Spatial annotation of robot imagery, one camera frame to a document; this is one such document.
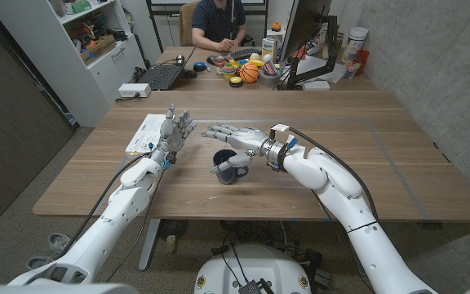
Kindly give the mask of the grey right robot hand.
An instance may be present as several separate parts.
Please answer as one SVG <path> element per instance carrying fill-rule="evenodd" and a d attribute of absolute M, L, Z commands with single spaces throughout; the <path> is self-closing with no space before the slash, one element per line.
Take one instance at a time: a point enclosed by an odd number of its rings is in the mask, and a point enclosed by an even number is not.
<path fill-rule="evenodd" d="M 251 163 L 255 155 L 264 155 L 264 145 L 270 139 L 264 131 L 242 127 L 236 128 L 232 125 L 214 125 L 202 133 L 203 137 L 217 139 L 229 143 L 234 149 L 243 150 L 242 154 L 229 157 L 211 168 L 211 173 L 218 174 L 231 167 L 244 167 Z"/>

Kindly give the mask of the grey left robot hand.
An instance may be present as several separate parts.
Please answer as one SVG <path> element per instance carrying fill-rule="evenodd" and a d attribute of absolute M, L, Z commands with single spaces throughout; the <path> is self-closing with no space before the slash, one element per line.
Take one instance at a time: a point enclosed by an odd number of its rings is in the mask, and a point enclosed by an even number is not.
<path fill-rule="evenodd" d="M 197 127 L 185 109 L 179 116 L 174 115 L 175 105 L 171 104 L 160 129 L 156 151 L 164 154 L 177 153 L 184 146 L 192 131 Z"/>

